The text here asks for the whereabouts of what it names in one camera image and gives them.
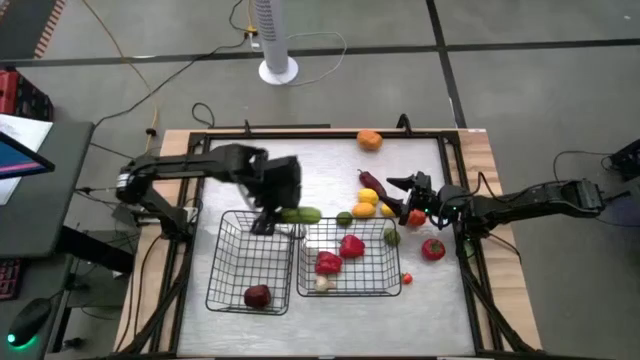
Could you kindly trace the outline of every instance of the yellow lemon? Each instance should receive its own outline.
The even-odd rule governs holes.
[[[388,207],[387,204],[382,204],[382,206],[380,207],[380,212],[382,213],[382,216],[396,217],[396,214],[393,213],[393,210],[391,210],[391,208]]]
[[[375,205],[378,203],[378,194],[373,189],[362,189],[358,191],[358,202]]]
[[[359,218],[371,217],[376,213],[376,208],[369,203],[359,203],[353,207],[351,213],[353,216]]]

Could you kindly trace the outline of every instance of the computer screen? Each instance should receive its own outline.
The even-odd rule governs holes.
[[[54,168],[48,160],[0,132],[0,179],[40,174]]]

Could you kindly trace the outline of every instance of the red keyboard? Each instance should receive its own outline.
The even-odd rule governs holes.
[[[0,259],[0,301],[18,297],[23,267],[21,259]]]

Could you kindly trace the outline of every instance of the cherry tomato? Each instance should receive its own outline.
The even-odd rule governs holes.
[[[411,284],[411,282],[413,281],[413,276],[411,276],[411,274],[409,273],[404,273],[402,274],[402,283],[405,285]]]

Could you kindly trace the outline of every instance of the black wire basket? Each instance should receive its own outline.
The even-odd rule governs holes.
[[[249,230],[259,213],[227,211],[222,215],[211,266],[206,307],[211,311],[283,315],[289,307],[295,225],[277,224],[272,236]],[[246,306],[244,293],[267,285],[271,302],[262,309]]]
[[[396,230],[388,218],[354,219],[348,227],[338,225],[335,218],[323,218],[305,226],[306,236],[298,243],[298,294],[300,296],[397,296],[400,282],[400,255],[397,246],[385,241],[385,229]],[[316,258],[318,252],[339,255],[342,238],[355,235],[365,244],[363,256],[342,259],[342,270],[328,275],[336,287],[316,291]]]

